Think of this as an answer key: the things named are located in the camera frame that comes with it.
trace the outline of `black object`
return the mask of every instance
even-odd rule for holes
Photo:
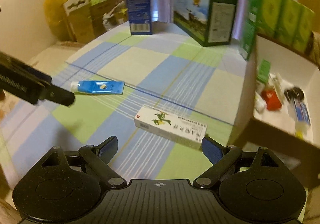
[[[303,101],[304,93],[299,87],[293,87],[284,91],[284,96],[287,98],[287,101],[290,102],[291,99],[297,99]]]
[[[75,100],[72,92],[51,84],[51,76],[0,52],[0,88],[31,103],[50,100],[65,106]]]
[[[193,185],[187,179],[127,185],[107,166],[117,146],[112,136],[76,152],[51,148],[13,191],[21,223],[299,223],[305,190],[265,147],[242,152],[205,137],[202,149],[213,166]]]

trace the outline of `white tube cap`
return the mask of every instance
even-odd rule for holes
[[[79,82],[71,82],[71,84],[70,84],[70,91],[71,92],[77,92],[78,91],[78,83]]]

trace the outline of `open cardboard box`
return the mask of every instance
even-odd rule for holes
[[[304,140],[262,121],[254,112],[257,65],[265,59],[270,73],[280,73],[305,94],[311,127]],[[299,181],[308,188],[320,184],[320,71],[299,54],[264,37],[257,36],[247,64],[240,104],[228,144],[244,151],[258,146],[273,150]]]

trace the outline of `plaid tablecloth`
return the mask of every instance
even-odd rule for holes
[[[0,162],[11,187],[52,146],[77,150],[117,136],[111,168],[127,181],[193,181],[211,163],[197,150],[136,128],[143,104],[188,116],[208,125],[207,133],[226,145],[235,119],[246,62],[236,46],[204,48],[176,25],[158,23],[157,33],[132,36],[123,24],[71,56],[53,83],[125,81],[123,95],[76,95],[71,107],[49,101],[20,101],[1,122]]]

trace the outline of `yellow-green box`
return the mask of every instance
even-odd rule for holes
[[[282,0],[275,39],[292,45],[301,16],[302,5],[294,0]]]
[[[247,19],[258,33],[274,37],[280,8],[281,0],[248,0]]]
[[[300,20],[298,22],[298,27],[292,44],[294,49],[302,53],[307,47],[314,17],[315,13],[311,9],[307,8],[306,6],[302,6]]]

